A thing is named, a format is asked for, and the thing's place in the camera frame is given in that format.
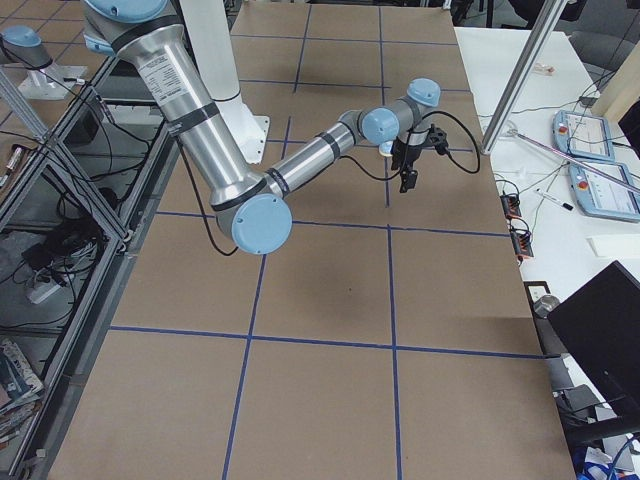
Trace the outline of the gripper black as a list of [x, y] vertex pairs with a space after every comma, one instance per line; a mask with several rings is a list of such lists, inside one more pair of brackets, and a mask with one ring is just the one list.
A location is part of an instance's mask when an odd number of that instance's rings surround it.
[[420, 157], [426, 141], [425, 134], [405, 134], [397, 137], [392, 145], [392, 171], [401, 171], [400, 193], [413, 190], [418, 179], [414, 162]]

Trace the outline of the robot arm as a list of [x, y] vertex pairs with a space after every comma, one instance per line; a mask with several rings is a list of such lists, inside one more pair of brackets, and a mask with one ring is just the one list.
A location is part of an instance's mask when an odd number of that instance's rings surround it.
[[212, 190], [221, 231], [247, 253], [280, 248], [292, 228], [285, 197], [363, 141], [380, 145], [417, 127], [440, 101], [431, 79], [413, 80], [389, 106], [344, 113], [328, 130], [265, 172], [254, 171], [197, 72], [184, 25], [167, 1], [87, 1], [87, 46], [132, 64], [151, 92], [169, 132], [187, 149]]

